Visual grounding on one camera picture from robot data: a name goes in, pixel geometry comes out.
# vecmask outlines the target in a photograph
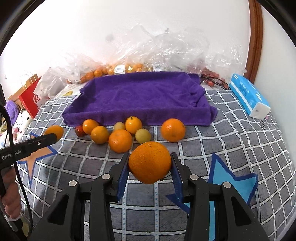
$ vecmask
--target orange star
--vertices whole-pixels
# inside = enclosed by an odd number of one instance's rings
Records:
[[[30,138],[37,137],[38,135],[31,133]],[[57,154],[57,151],[52,148],[51,146],[47,146],[44,148],[41,148],[35,152],[33,152],[30,156],[25,157],[21,160],[19,160],[19,164],[27,164],[27,171],[28,171],[28,178],[29,178],[29,184],[30,186],[32,185],[32,180],[33,180],[33,172],[34,172],[34,167],[35,163],[37,160],[40,160],[42,158],[52,156]]]

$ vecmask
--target wall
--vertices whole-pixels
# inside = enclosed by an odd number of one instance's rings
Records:
[[[206,32],[211,52],[236,44],[247,58],[248,0],[46,0],[18,28],[0,57],[5,97],[28,79],[24,74],[42,75],[62,50],[106,61],[106,39],[137,23],[153,34],[194,26]]]
[[[255,86],[271,105],[296,165],[296,47],[280,24],[263,9],[263,49]]]

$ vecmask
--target bed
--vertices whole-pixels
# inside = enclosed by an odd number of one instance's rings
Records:
[[[41,135],[51,125],[61,125],[64,136],[53,145],[58,154],[37,161],[30,186],[26,164],[19,170],[33,210],[34,225],[48,210],[69,181],[80,183],[107,173],[122,154],[107,144],[96,145],[89,136],[78,138],[74,128],[64,124],[62,113],[76,96],[49,100],[41,107],[23,139],[30,132]],[[176,152],[182,163],[205,180],[209,178],[212,152],[215,152],[236,176],[258,174],[258,189],[250,202],[270,240],[285,232],[295,212],[295,167],[289,158],[278,124],[269,114],[263,121],[250,118],[232,91],[207,90],[208,102],[218,108],[209,127],[187,126],[185,138],[168,143],[161,138],[160,127],[147,129],[152,140]],[[132,150],[139,144],[133,142]],[[119,203],[111,203],[115,240],[183,240],[187,213],[166,195],[174,193],[170,177],[154,185],[137,181],[132,174]],[[28,217],[22,196],[22,212]],[[89,202],[85,211],[85,240],[89,240]]]

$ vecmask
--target finger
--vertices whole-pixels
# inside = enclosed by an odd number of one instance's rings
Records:
[[[15,170],[11,168],[3,177],[4,183],[14,183],[16,179]]]
[[[18,196],[18,185],[16,183],[10,184],[8,189],[6,190],[5,196],[2,198],[3,205],[7,206],[12,204]]]
[[[5,206],[5,212],[8,214],[8,215],[12,215],[14,210],[16,210],[16,208],[21,205],[21,202],[20,202],[20,195],[19,197],[17,197],[17,199],[10,205],[8,206]]]
[[[13,218],[13,219],[17,218],[17,217],[20,215],[21,209],[22,209],[22,206],[19,205],[19,206],[13,211],[13,213],[10,215],[10,217]]]

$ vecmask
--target purple fabric tray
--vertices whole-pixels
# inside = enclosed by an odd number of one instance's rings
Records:
[[[104,126],[129,116],[144,126],[162,125],[177,118],[185,125],[208,126],[217,109],[206,100],[205,89],[195,74],[145,72],[112,75],[91,80],[81,95],[63,112],[66,125],[76,127],[86,119]]]

